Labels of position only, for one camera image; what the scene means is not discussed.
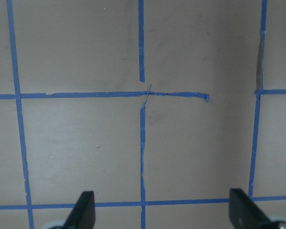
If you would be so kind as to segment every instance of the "gray floor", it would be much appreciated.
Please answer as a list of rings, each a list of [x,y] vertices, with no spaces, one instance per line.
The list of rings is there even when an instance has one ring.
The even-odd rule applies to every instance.
[[[35,229],[65,219],[84,190],[117,203],[96,208],[96,229],[231,229],[229,188],[249,187],[262,1],[145,0],[144,83],[137,0],[13,0],[16,73],[7,3],[0,0],[0,229],[33,229],[31,216]],[[268,0],[266,30],[264,89],[286,89],[286,0]],[[50,98],[150,85],[210,102],[148,96],[143,174],[146,95]],[[258,134],[253,197],[267,214],[286,216],[286,95],[261,96]]]

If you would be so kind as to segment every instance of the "concrete floor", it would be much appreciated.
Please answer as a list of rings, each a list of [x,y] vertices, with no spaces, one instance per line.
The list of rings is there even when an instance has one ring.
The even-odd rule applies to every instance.
[[[0,0],[0,229],[65,219],[84,190],[96,229],[231,229],[231,187],[286,217],[286,0],[264,55],[261,11]]]

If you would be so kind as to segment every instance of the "vertical blue tape strip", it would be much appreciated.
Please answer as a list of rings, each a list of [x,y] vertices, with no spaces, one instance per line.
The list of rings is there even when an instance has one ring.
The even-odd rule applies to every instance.
[[[253,188],[254,188],[255,160],[256,160],[256,151],[257,151],[257,137],[258,137],[260,108],[261,108],[261,94],[260,92],[257,92],[256,103],[255,103],[255,118],[254,118],[254,129],[253,129],[249,191],[248,191],[249,197],[251,198],[253,197]]]
[[[140,129],[141,129],[141,229],[145,229],[145,186],[144,186],[144,149],[145,149],[145,105],[140,110]]]
[[[144,0],[139,2],[139,71],[140,81],[145,82],[144,69]]]
[[[7,11],[8,11],[8,21],[9,21],[9,31],[10,31],[10,51],[11,51],[11,59],[12,59],[12,67],[13,67],[15,95],[16,95],[16,107],[17,107],[21,158],[22,158],[22,167],[23,167],[23,176],[24,176],[24,186],[25,186],[25,192],[26,192],[29,226],[30,226],[30,229],[34,229],[33,210],[32,210],[32,202],[31,202],[31,190],[30,190],[30,185],[29,185],[29,171],[28,171],[28,163],[26,161],[26,146],[25,146],[25,137],[24,137],[22,105],[21,105],[21,97],[20,97],[20,84],[19,84],[19,76],[18,76],[13,4],[11,0],[7,0]]]
[[[267,0],[262,1],[262,17],[261,17],[261,90],[264,89],[264,53],[265,53],[265,37],[266,37],[266,16],[267,16]]]

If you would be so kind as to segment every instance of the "black object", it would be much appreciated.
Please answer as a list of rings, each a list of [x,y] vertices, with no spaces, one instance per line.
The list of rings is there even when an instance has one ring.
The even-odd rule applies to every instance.
[[[62,227],[51,229],[92,229],[95,224],[93,191],[82,192]]]
[[[286,222],[272,222],[240,188],[230,189],[229,218],[235,229],[286,229]]]

